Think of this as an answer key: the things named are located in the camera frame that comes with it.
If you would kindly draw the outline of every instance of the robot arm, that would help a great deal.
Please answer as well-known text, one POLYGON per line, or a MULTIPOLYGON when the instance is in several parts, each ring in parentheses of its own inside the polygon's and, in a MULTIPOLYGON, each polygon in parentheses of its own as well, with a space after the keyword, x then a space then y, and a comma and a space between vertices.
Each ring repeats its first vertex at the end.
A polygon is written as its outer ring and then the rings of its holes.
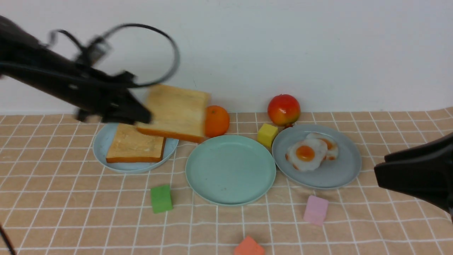
POLYGON ((179 51, 170 36, 150 26, 124 24, 95 38, 88 47, 83 47, 64 30, 52 32, 50 44, 56 32, 68 36, 80 49, 81 53, 75 61, 51 51, 49 45, 40 44, 18 25, 0 16, 0 76, 9 76, 78 107, 75 118, 82 122, 90 115, 101 116, 101 121, 105 123, 152 121, 151 112, 128 89, 158 84, 174 75, 179 66, 179 51), (150 29, 170 41, 175 57, 172 68, 162 78, 147 84, 135 84, 135 76, 127 71, 110 76, 92 67, 110 49, 106 39, 126 27, 150 29))

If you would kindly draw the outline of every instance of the white wall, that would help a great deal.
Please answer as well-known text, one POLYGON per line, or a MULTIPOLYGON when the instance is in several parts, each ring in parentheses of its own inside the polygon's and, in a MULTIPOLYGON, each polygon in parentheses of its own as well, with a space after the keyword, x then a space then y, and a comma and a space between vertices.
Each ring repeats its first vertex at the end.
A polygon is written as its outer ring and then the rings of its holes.
MULTIPOLYGON (((66 29, 81 41, 124 23, 171 34, 182 52, 174 86, 212 93, 229 111, 265 111, 290 93, 304 111, 430 110, 451 106, 450 0, 16 0, 0 14, 42 41, 66 29)), ((55 50, 72 57, 65 38, 55 50)), ((165 40, 125 30, 98 68, 143 82, 170 65, 165 40)), ((144 91, 136 91, 143 98, 144 91)), ((72 106, 10 78, 0 112, 71 112, 72 106)))

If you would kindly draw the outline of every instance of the egg white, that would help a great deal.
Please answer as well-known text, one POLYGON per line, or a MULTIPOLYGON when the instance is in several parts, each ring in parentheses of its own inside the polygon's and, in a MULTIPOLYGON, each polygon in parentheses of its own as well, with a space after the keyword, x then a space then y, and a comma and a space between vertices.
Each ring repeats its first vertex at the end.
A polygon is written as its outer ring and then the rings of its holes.
POLYGON ((297 142, 288 148, 286 153, 286 160, 288 160, 296 170, 299 171, 313 171, 321 165, 327 153, 327 144, 319 139, 305 139, 297 142), (315 156, 311 161, 302 161, 296 155, 296 150, 300 146, 308 146, 315 152, 315 156))
POLYGON ((336 160, 338 158, 338 145, 337 142, 332 138, 322 135, 320 133, 310 133, 307 135, 306 139, 326 139, 332 144, 332 148, 327 150, 326 160, 336 160))

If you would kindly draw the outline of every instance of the gray plate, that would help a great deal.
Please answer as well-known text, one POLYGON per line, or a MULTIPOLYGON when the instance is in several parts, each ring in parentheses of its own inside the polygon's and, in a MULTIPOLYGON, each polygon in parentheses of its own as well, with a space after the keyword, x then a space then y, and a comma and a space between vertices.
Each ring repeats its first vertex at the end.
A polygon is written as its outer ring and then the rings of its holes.
POLYGON ((291 180, 311 188, 336 189, 351 183, 362 166, 357 146, 344 134, 320 125, 296 125, 280 132, 272 145, 272 155, 280 170, 291 180), (338 158, 325 161, 312 172, 297 171, 285 159, 288 147, 302 141, 311 132, 330 136, 338 144, 338 158))
POLYGON ((116 134, 117 123, 104 126, 94 138, 93 152, 96 159, 104 166, 119 173, 142 173, 162 165, 167 161, 178 146, 178 139, 167 138, 165 141, 164 155, 157 163, 107 163, 106 155, 116 134))

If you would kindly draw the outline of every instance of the pink cube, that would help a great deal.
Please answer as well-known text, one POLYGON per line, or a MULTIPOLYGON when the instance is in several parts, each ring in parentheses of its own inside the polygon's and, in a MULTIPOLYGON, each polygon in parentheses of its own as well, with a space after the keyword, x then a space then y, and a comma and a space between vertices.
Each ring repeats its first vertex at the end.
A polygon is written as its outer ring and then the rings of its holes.
POLYGON ((319 198, 317 196, 309 196, 307 208, 305 209, 304 221, 322 226, 324 220, 326 219, 328 205, 329 201, 323 198, 319 198))

